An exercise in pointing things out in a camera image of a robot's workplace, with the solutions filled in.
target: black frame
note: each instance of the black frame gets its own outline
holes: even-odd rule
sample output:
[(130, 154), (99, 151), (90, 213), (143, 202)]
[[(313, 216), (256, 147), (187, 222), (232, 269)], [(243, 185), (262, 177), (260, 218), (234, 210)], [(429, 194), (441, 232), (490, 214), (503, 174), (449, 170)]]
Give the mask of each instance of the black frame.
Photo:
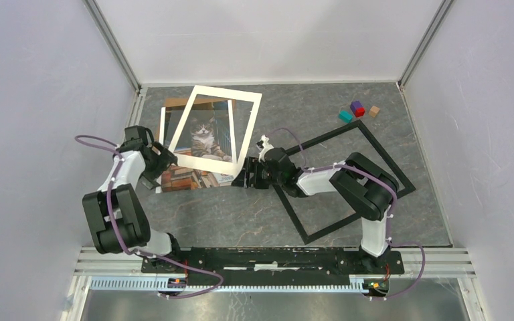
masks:
[[(400, 199), (401, 197), (409, 195), (410, 193), (413, 193), (414, 191), (416, 191), (415, 185), (413, 185), (413, 183), (407, 177), (407, 175), (405, 175), (405, 173), (403, 173), (403, 171), (401, 170), (399, 165), (397, 165), (397, 163), (395, 163), (395, 161), (391, 158), (389, 153), (387, 153), (387, 151), (377, 141), (375, 136), (369, 131), (369, 129), (367, 129), (366, 125), (360, 119), (302, 143), (303, 149), (307, 149), (316, 144), (325, 142), (326, 140), (329, 140), (331, 138), (339, 136), (339, 135), (341, 135), (345, 132), (348, 132), (354, 128), (358, 128), (361, 131), (363, 136), (367, 139), (367, 141), (369, 141), (369, 143), (372, 145), (372, 147), (374, 147), (374, 149), (377, 151), (379, 156), (383, 159), (383, 161), (391, 169), (393, 174), (395, 174), (395, 176), (399, 179), (401, 184), (403, 184), (403, 189), (401, 189), (397, 192), (397, 198)], [(301, 151), (300, 147), (298, 145), (296, 145), (294, 147), (289, 148), (286, 151), (286, 153), (288, 156), (291, 156), (300, 151)], [(273, 188), (276, 191), (278, 198), (280, 199), (281, 203), (283, 204), (284, 208), (286, 209), (286, 213), (290, 217), (292, 224), (298, 231), (298, 234), (301, 236), (301, 239), (303, 240), (305, 245), (309, 244), (311, 242), (314, 242), (317, 239), (324, 237), (338, 229), (341, 229), (342, 227), (361, 218), (360, 214), (354, 213), (344, 219), (341, 219), (340, 221), (338, 221), (334, 224), (324, 227), (323, 229), (316, 231), (309, 235), (306, 232), (305, 227), (301, 223), (300, 219), (298, 219), (298, 216), (296, 216), (296, 213), (294, 212), (294, 209), (292, 208), (292, 205), (289, 203), (288, 198), (284, 194), (284, 191), (282, 190), (282, 188), (278, 185), (273, 185)]]

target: gray floor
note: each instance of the gray floor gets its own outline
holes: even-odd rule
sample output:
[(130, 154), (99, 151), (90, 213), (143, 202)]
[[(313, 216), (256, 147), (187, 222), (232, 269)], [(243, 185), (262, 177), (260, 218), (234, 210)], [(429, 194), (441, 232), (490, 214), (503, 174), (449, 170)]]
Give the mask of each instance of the gray floor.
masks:
[[(257, 122), (252, 135), (256, 142), (261, 134), (278, 127), (295, 131), (302, 141), (343, 125), (337, 115), (352, 100), (364, 106), (381, 108), (364, 123), (415, 184), (417, 191), (400, 199), (392, 220), (396, 242), (419, 241), (424, 245), (448, 245), (448, 234), (438, 201), (424, 166), (410, 119), (395, 84), (295, 84), (224, 86), (237, 90), (263, 93)], [(163, 102), (170, 97), (188, 97), (191, 87), (149, 88), (140, 124), (156, 131)], [(271, 138), (274, 146), (292, 147), (294, 140), (285, 133)], [(362, 152), (387, 168), (359, 130), (352, 130), (307, 149), (309, 166), (328, 165), (345, 159), (354, 151)], [(257, 155), (256, 147), (249, 150)], [(301, 164), (301, 155), (292, 157)], [(194, 191), (154, 194), (138, 187), (137, 193), (151, 227), (172, 233), (181, 246), (285, 246), (302, 245), (284, 207), (272, 189), (253, 190), (218, 187)], [(309, 234), (348, 215), (352, 210), (335, 193), (315, 195), (290, 202)], [(361, 224), (354, 222), (311, 245), (358, 246)]]
[[(403, 289), (411, 280), (392, 279)], [(210, 293), (164, 300), (154, 292), (91, 291), (82, 320), (469, 320), (456, 279), (423, 279), (410, 293), (369, 302), (349, 293)]]

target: metal bar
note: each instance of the metal bar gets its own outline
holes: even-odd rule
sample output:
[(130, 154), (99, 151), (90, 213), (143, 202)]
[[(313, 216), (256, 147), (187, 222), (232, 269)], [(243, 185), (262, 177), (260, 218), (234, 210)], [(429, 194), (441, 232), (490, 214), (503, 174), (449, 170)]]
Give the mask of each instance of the metal bar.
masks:
[(68, 292), (68, 299), (71, 300), (71, 304), (60, 315), (60, 321), (81, 320), (91, 283), (92, 278), (90, 276), (74, 276), (72, 278), (72, 284)]
[(375, 83), (386, 83), (386, 82), (397, 82), (396, 77), (388, 78), (388, 79), (369, 79), (369, 78), (358, 78), (358, 79), (348, 79), (348, 80), (279, 80), (279, 81), (270, 81), (270, 80), (255, 80), (255, 81), (236, 81), (236, 82), (153, 82), (153, 83), (145, 83), (143, 87), (150, 88), (165, 88), (165, 87), (192, 87), (195, 85), (203, 85), (203, 86), (247, 86), (247, 85), (289, 85), (289, 84), (362, 84), (365, 82), (375, 82)]
[[(347, 248), (346, 251), (357, 251), (357, 248)], [(412, 278), (418, 274), (421, 267), (422, 256), (418, 248), (396, 248), (401, 252), (405, 267), (404, 275), (392, 275), (392, 278)], [(466, 249), (450, 247), (425, 248), (426, 267), (424, 278), (475, 278), (474, 267)], [(184, 274), (143, 274), (141, 273), (142, 260), (133, 255), (99, 254), (92, 247), (82, 248), (75, 276), (158, 276), (168, 278), (182, 278)], [(356, 275), (361, 278), (380, 278), (375, 275)]]
[(424, 55), (424, 52), (426, 51), (428, 44), (436, 34), (436, 30), (438, 30), (438, 28), (440, 27), (440, 24), (444, 20), (444, 17), (446, 17), (448, 10), (452, 6), (452, 3), (454, 3), (454, 0), (442, 0), (442, 3), (440, 4), (438, 10), (434, 14), (434, 17), (432, 18), (430, 25), (428, 25), (428, 27), (426, 28), (426, 31), (422, 36), (422, 39), (420, 40), (417, 49), (413, 53), (411, 60), (407, 64), (407, 68), (401, 75), (401, 78), (398, 82), (399, 86), (405, 86), (405, 84), (409, 81), (409, 78), (413, 74), (413, 71), (418, 65), (418, 62)]
[(481, 298), (481, 289), (476, 279), (458, 279), (460, 290), (462, 291), (462, 299), (466, 306), (466, 311), (470, 317), (470, 321), (488, 320), (484, 311)]
[(107, 46), (109, 46), (109, 48), (111, 49), (111, 52), (117, 60), (117, 63), (119, 64), (121, 69), (123, 69), (123, 72), (127, 77), (127, 80), (129, 81), (131, 86), (137, 92), (139, 92), (141, 90), (141, 83), (139, 82), (139, 79), (137, 79), (137, 77), (135, 76), (135, 73), (133, 72), (133, 69), (129, 64), (129, 61), (125, 58), (125, 55), (121, 50), (121, 46), (119, 46), (117, 39), (115, 39), (113, 31), (111, 31), (109, 24), (107, 24), (107, 20), (105, 20), (105, 17), (103, 16), (103, 13), (101, 12), (96, 0), (83, 0), (83, 2), (88, 8), (96, 25), (98, 26), (98, 29), (101, 32), (103, 38), (105, 39)]
[(148, 88), (143, 88), (139, 92), (139, 95), (137, 96), (137, 99), (135, 100), (135, 103), (133, 104), (133, 107), (131, 109), (131, 115), (129, 116), (129, 120), (127, 122), (126, 127), (139, 124), (139, 121), (141, 120), (141, 114), (143, 113), (143, 105), (145, 104), (147, 90)]

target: small wooden block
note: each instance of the small wooden block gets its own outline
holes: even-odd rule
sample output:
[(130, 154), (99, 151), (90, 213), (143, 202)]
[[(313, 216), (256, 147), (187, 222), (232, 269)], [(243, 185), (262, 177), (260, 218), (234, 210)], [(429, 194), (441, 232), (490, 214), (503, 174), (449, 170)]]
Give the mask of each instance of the small wooden block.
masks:
[(378, 112), (379, 112), (379, 108), (372, 106), (371, 109), (369, 110), (369, 115), (371, 117), (375, 117), (375, 116), (377, 116)]

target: cat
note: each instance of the cat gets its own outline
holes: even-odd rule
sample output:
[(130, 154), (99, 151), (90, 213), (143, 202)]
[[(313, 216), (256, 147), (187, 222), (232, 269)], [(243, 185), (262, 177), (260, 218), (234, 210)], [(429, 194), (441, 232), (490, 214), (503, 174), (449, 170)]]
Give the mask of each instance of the cat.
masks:
[(207, 122), (192, 118), (190, 134), (192, 135), (192, 156), (231, 162), (232, 157), (226, 155), (213, 136), (214, 118)]

